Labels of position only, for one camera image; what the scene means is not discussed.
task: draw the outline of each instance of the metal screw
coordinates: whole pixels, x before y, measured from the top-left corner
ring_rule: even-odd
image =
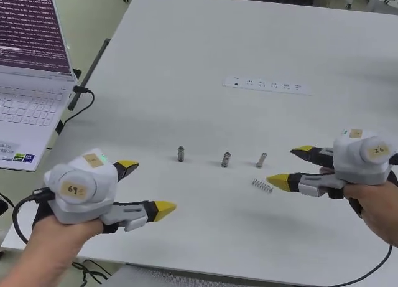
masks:
[[[230,158],[231,158],[231,153],[225,152],[223,161],[221,162],[221,167],[228,167]]]
[[[178,162],[184,162],[184,147],[180,146],[177,149]]]
[[[263,153],[261,154],[261,157],[260,157],[260,159],[259,159],[259,162],[256,164],[256,167],[257,167],[258,169],[261,169],[261,168],[262,168],[262,164],[263,164],[264,161],[266,160],[266,157],[267,157],[267,153],[266,153],[266,152],[263,152]]]

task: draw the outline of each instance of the gray floor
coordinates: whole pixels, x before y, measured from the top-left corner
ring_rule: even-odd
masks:
[[[112,37],[116,30],[127,4],[122,0],[56,0],[60,14],[63,32],[65,34],[70,56],[74,68],[79,68],[84,73],[90,67],[97,51],[100,49],[105,38]],[[363,11],[367,0],[354,0],[353,10]],[[316,6],[344,9],[345,3],[342,0],[315,0]],[[39,184],[45,170],[39,170],[35,174],[19,172],[16,176],[12,171],[0,171],[0,191],[8,195],[12,200],[17,201],[28,194]],[[11,214],[6,213],[0,218],[0,239],[1,235],[11,226]],[[0,259],[0,278],[7,274],[10,267],[16,262],[19,254],[6,252]],[[110,272],[116,271],[120,265],[114,263],[101,263]],[[87,263],[87,266],[98,270],[94,265]],[[81,273],[76,270],[69,270],[60,286],[80,286]],[[87,286],[95,286],[95,282],[89,279]]]

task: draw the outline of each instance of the tan sticker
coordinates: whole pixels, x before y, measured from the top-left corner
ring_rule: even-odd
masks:
[[[350,138],[360,139],[362,138],[362,130],[361,129],[351,129],[349,132]]]
[[[381,156],[390,156],[390,149],[385,143],[378,144],[376,147],[368,148],[368,154],[371,159],[379,158]]]
[[[95,153],[86,154],[83,155],[83,157],[86,159],[86,162],[88,162],[91,167],[100,167],[104,165]]]
[[[65,181],[61,186],[60,194],[83,200],[86,197],[86,192],[87,188],[85,186]]]

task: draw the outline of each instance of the power strip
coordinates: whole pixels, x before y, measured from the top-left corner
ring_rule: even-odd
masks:
[[[311,95],[307,86],[298,83],[272,82],[260,78],[227,77],[223,82],[223,86],[256,91]]]

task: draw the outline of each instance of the finger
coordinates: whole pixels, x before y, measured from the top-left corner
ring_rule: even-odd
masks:
[[[365,199],[373,193],[374,186],[365,186],[362,184],[347,184],[344,186],[344,196],[346,198]]]
[[[319,169],[319,173],[320,173],[320,174],[328,174],[328,173],[334,173],[334,172],[335,172],[334,170],[329,169],[329,168],[327,168],[327,167],[321,167],[321,168]]]

